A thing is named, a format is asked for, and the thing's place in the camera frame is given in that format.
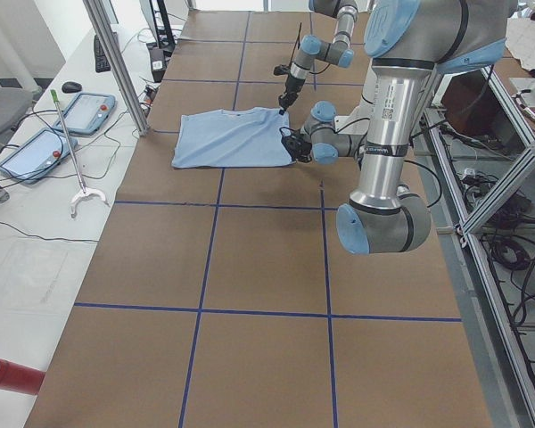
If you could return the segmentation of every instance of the red cylinder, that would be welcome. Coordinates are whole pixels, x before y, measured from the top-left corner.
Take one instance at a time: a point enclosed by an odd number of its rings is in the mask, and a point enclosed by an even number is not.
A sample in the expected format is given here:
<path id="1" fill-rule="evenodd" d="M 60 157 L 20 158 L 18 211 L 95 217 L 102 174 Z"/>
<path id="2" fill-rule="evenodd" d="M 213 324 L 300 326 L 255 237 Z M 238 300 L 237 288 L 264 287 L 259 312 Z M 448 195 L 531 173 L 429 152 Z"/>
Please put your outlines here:
<path id="1" fill-rule="evenodd" d="M 0 359 L 0 390 L 37 395 L 45 373 Z"/>

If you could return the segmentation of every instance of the white cylinder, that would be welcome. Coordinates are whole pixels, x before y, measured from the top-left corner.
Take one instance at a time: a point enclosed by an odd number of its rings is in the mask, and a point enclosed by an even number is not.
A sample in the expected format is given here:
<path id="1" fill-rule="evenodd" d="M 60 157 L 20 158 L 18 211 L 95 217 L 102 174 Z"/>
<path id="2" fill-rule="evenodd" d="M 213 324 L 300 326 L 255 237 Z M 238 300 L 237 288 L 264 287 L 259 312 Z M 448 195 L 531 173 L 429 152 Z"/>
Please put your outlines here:
<path id="1" fill-rule="evenodd" d="M 18 79 L 21 87 L 24 89 L 39 94 L 42 89 L 36 84 L 34 78 L 29 74 L 26 65 L 21 60 L 20 56 L 0 28 L 0 57 L 6 64 L 10 72 Z"/>

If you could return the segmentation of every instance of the folded fabric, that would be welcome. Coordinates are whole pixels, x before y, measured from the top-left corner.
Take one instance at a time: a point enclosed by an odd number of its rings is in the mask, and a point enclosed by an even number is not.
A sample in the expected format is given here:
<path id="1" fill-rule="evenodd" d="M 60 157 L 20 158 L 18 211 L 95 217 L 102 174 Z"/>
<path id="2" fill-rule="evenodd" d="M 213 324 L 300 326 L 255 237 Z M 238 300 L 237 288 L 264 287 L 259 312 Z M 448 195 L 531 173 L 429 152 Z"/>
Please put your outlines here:
<path id="1" fill-rule="evenodd" d="M 281 143 L 289 115 L 278 109 L 215 110 L 183 116 L 175 168 L 281 167 L 292 158 Z"/>

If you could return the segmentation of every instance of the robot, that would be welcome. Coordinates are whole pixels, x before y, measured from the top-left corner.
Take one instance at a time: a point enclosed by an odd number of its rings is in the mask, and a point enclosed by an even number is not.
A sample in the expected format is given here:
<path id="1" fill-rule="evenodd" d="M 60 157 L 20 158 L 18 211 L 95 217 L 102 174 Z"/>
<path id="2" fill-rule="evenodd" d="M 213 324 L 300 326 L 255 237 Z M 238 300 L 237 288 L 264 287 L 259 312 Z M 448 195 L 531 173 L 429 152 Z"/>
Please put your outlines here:
<path id="1" fill-rule="evenodd" d="M 431 230 L 430 212 L 400 181 L 410 133 L 424 109 L 421 92 L 432 76 L 497 62 L 506 47 L 507 17 L 516 6 L 516 0 L 380 0 L 365 33 L 365 51 L 372 59 L 365 92 L 348 119 L 354 122 L 348 127 L 354 133 L 337 132 L 335 108 L 323 101 L 313 107 L 299 133 L 284 136 L 288 152 L 300 161 L 358 159 L 358 187 L 336 220 L 347 251 L 405 252 L 424 243 Z M 335 36 L 332 43 L 313 35 L 303 38 L 279 97 L 282 114 L 297 100 L 315 60 L 347 68 L 354 56 L 350 40 L 358 17 L 356 2 L 309 0 L 309 9 L 337 20 Z M 371 106 L 365 94 L 373 90 Z M 364 133 L 360 122 L 366 113 Z"/>

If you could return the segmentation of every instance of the black computer mouse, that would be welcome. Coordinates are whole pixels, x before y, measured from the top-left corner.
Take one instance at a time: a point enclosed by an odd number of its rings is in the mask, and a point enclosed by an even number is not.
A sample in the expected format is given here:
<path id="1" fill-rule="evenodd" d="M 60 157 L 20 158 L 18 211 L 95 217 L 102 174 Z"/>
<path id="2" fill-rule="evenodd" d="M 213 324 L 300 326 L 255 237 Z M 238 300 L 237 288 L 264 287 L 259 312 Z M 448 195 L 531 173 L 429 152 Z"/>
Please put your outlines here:
<path id="1" fill-rule="evenodd" d="M 65 82 L 62 86 L 62 92 L 64 94 L 73 94 L 79 92 L 83 87 L 78 82 Z"/>

